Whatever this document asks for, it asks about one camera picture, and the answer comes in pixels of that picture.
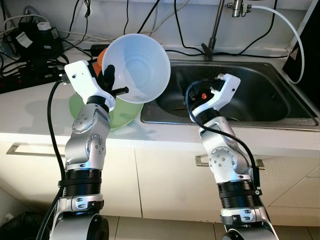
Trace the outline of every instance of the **kitchen sink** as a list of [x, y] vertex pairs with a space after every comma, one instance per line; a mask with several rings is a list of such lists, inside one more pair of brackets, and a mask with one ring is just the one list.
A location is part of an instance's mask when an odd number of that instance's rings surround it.
[[269, 63], [171, 61], [167, 88], [144, 104], [141, 120], [157, 124], [193, 124], [184, 95], [190, 83], [231, 74], [241, 79], [231, 102], [219, 112], [231, 126], [320, 130], [319, 118]]

